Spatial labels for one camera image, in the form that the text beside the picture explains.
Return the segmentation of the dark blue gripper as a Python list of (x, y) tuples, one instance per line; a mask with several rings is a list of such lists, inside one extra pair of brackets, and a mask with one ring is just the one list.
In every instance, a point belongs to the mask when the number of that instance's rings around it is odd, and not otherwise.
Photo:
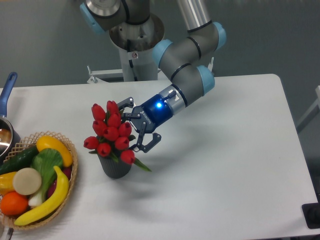
[[(147, 153), (162, 139), (159, 133), (154, 132), (155, 129), (186, 108), (186, 100), (181, 90), (171, 84), (141, 105), (135, 106), (133, 97), (128, 97), (117, 103), (117, 106), (121, 122), (130, 121), (135, 131), (138, 132), (137, 142), (129, 149), (134, 152)], [(151, 133), (152, 140), (143, 145), (145, 134)]]

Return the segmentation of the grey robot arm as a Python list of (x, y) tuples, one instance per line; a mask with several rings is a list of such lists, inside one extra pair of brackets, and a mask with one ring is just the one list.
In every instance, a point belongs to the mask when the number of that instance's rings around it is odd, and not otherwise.
[(138, 133), (131, 147), (135, 152), (152, 149), (161, 140), (155, 129), (215, 86), (211, 69), (194, 62), (221, 48), (226, 32), (211, 20), (204, 1), (180, 0), (178, 7), (188, 36), (174, 43), (164, 38), (164, 25), (151, 13), (148, 0), (86, 0), (80, 5), (91, 29), (108, 33), (118, 48), (124, 81), (156, 80), (162, 72), (171, 82), (141, 105), (135, 106), (132, 98), (119, 103), (120, 109), (132, 108), (122, 119)]

